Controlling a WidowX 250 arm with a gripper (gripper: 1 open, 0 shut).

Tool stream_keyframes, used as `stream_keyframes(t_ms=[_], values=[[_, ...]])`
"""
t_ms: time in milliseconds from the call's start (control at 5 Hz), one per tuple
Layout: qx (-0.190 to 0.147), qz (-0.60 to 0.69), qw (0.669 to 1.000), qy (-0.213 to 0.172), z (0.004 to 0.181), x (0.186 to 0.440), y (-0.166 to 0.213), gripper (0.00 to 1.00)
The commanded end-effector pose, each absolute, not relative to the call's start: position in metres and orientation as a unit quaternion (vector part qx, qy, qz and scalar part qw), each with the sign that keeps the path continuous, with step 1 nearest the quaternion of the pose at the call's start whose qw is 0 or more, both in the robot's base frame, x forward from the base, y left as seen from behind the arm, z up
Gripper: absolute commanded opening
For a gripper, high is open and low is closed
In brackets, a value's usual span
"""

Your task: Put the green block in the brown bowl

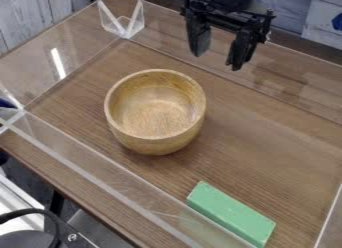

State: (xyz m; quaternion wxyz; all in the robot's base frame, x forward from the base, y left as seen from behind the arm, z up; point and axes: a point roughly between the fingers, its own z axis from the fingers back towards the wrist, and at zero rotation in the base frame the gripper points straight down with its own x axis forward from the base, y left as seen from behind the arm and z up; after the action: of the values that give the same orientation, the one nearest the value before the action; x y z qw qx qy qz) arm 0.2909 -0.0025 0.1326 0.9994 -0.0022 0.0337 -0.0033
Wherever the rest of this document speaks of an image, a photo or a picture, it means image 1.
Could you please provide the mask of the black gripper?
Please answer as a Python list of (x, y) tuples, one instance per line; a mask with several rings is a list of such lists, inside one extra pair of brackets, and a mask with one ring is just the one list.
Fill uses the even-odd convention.
[(236, 33), (225, 60), (232, 71), (249, 61), (256, 44), (268, 40), (271, 22), (276, 17), (260, 0), (184, 0), (180, 14), (185, 19), (189, 50), (196, 57), (209, 47), (209, 26)]

